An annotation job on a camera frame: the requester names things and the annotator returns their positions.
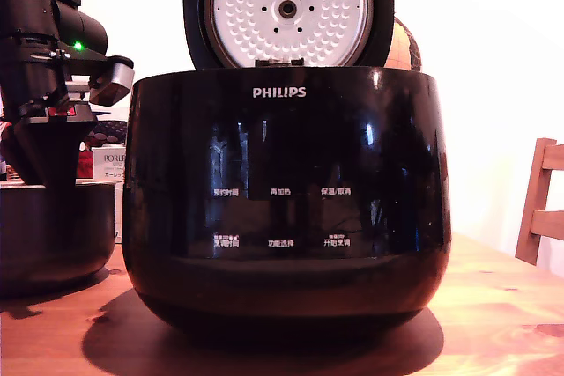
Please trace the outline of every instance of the white wall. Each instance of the white wall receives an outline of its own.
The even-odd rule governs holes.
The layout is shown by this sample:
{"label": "white wall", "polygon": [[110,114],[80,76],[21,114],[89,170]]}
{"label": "white wall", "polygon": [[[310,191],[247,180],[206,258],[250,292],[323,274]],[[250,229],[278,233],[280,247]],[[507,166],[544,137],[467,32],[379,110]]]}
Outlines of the white wall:
{"label": "white wall", "polygon": [[[137,78],[191,68],[182,0],[83,0],[108,30],[109,54]],[[562,0],[397,0],[397,15],[439,81],[449,149],[452,226],[514,254],[535,140],[564,142]],[[551,207],[564,209],[564,179]],[[542,267],[564,276],[564,243],[543,242]]]}

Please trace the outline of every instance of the brown wooden surface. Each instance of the brown wooden surface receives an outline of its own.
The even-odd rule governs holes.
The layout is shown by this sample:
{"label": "brown wooden surface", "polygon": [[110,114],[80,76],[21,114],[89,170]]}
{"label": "brown wooden surface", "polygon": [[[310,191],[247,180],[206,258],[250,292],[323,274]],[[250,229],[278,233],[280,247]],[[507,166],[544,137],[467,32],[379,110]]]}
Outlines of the brown wooden surface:
{"label": "brown wooden surface", "polygon": [[545,148],[544,169],[564,171],[564,145],[548,145]]}
{"label": "brown wooden surface", "polygon": [[549,138],[539,138],[537,140],[532,160],[529,187],[527,188],[527,196],[523,208],[523,219],[521,221],[515,257],[533,265],[537,264],[538,249],[540,247],[540,236],[536,233],[531,233],[533,217],[535,210],[546,209],[548,188],[552,175],[551,170],[543,168],[545,149],[555,144],[556,140]]}
{"label": "brown wooden surface", "polygon": [[531,232],[557,240],[564,240],[564,211],[535,210]]}
{"label": "brown wooden surface", "polygon": [[119,246],[96,285],[3,310],[3,376],[564,374],[564,279],[462,236],[429,308],[362,345],[197,346],[141,303]]}

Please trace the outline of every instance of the black pot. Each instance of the black pot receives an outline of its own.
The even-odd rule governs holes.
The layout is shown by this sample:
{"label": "black pot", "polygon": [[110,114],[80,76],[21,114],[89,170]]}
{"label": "black pot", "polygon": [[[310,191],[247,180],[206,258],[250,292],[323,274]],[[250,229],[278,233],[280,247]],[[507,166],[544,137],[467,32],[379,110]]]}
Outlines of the black pot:
{"label": "black pot", "polygon": [[104,267],[115,246],[115,184],[50,190],[0,184],[0,298],[71,288]]}
{"label": "black pot", "polygon": [[147,78],[134,88],[127,154],[126,266],[175,326],[381,328],[423,309],[446,269],[446,154],[427,75]]}

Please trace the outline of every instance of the wooden chair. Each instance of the wooden chair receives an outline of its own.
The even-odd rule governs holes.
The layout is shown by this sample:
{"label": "wooden chair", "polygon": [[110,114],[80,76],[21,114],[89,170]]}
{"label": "wooden chair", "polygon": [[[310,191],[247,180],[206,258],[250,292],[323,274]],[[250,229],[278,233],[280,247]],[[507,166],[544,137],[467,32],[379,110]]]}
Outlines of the wooden chair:
{"label": "wooden chair", "polygon": [[537,264],[541,236],[564,240],[564,211],[545,210],[553,171],[564,171],[564,144],[556,145],[556,140],[539,138],[515,254],[517,259],[532,265]]}

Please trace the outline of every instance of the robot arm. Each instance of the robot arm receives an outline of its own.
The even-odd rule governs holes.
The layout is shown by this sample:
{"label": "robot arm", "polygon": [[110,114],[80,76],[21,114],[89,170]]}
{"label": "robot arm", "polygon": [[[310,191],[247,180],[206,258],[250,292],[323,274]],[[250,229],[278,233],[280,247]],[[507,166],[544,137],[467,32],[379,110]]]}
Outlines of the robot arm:
{"label": "robot arm", "polygon": [[[87,102],[113,106],[131,90],[133,62],[106,57],[104,27],[80,0],[0,0],[2,155],[28,184],[74,185],[78,147],[96,125]],[[87,85],[72,76],[88,76]],[[78,93],[78,97],[69,93]]]}

